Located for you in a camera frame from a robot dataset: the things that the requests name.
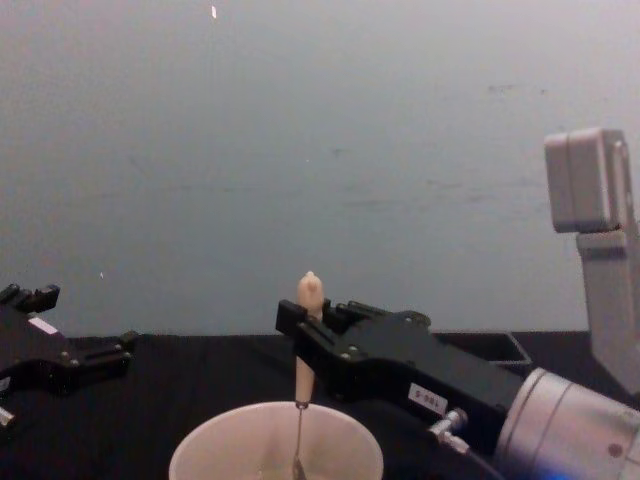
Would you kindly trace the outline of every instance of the cream-colored tip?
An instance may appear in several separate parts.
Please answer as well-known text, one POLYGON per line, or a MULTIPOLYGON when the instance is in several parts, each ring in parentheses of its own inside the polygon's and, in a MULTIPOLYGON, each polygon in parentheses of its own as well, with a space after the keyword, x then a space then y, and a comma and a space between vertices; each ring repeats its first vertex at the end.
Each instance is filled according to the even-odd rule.
POLYGON ((307 309, 309 315, 322 319, 324 289, 322 281, 311 271, 298 282, 298 304, 307 309))

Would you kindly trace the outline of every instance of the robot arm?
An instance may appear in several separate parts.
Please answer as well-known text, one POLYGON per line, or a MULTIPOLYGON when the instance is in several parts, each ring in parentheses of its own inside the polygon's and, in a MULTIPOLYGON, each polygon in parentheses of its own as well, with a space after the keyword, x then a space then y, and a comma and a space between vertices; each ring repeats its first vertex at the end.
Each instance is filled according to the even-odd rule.
MULTIPOLYGON (((623 135, 590 129, 545 148, 554 227, 578 232, 593 353, 638 394, 640 248, 623 135)), ((541 369, 523 381, 435 338, 415 312, 352 307, 335 320, 345 306, 326 301, 324 324, 287 301, 278 310, 276 328, 339 398, 439 419, 429 431, 440 443, 456 448, 441 440, 459 431, 508 479, 640 478, 640 412, 541 369)))
POLYGON ((545 141, 557 232, 577 232, 596 359, 640 393, 640 245, 622 132, 588 129, 545 141))

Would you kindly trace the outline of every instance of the cable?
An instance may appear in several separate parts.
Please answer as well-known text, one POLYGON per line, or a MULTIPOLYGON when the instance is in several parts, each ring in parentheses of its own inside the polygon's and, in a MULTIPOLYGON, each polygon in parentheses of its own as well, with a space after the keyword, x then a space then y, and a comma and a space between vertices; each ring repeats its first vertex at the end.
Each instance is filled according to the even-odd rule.
POLYGON ((481 467, 485 472, 487 472, 496 480, 506 480, 500 472, 498 472, 489 462, 487 462, 484 458, 482 458, 480 455, 475 453, 473 450, 469 449, 469 451, 467 451, 466 456, 469 457, 471 460, 473 460, 473 462, 476 465, 481 467))

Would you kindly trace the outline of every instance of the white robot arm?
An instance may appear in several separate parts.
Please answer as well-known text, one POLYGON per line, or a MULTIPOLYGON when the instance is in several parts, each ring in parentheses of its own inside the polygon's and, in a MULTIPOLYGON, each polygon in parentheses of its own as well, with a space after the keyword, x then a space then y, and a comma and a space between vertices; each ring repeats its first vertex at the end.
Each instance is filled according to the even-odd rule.
MULTIPOLYGON (((640 245, 622 132, 593 128, 545 141, 557 232, 577 232, 592 351, 640 392, 640 245)), ((508 479, 640 479, 640 412, 538 369, 504 424, 495 462, 508 479)))
POLYGON ((640 393, 640 244, 622 132, 589 129, 546 139, 553 225, 577 232, 596 359, 640 393))

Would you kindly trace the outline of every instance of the silver cylindrical motor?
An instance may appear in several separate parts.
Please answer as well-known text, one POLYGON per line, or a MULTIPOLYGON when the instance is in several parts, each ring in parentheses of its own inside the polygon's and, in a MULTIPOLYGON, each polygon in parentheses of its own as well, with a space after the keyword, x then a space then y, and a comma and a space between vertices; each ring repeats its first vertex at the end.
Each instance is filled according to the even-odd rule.
POLYGON ((640 412, 537 369, 509 411, 495 465, 509 480, 638 480, 640 412))

